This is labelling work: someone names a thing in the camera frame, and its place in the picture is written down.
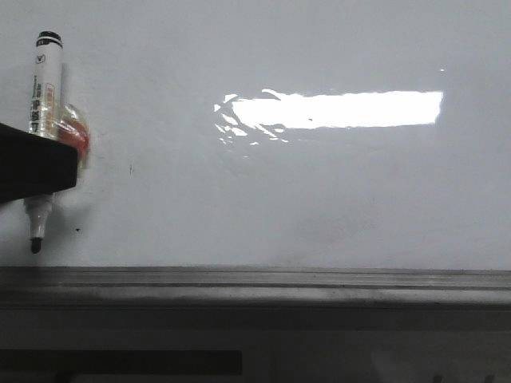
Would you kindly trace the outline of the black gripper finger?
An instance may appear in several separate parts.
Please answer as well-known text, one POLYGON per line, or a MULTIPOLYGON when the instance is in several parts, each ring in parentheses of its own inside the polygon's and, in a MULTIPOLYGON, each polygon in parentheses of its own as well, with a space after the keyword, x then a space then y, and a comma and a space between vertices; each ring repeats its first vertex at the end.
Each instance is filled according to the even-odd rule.
POLYGON ((77 184, 77 150, 1 125, 1 202, 64 191, 77 184))

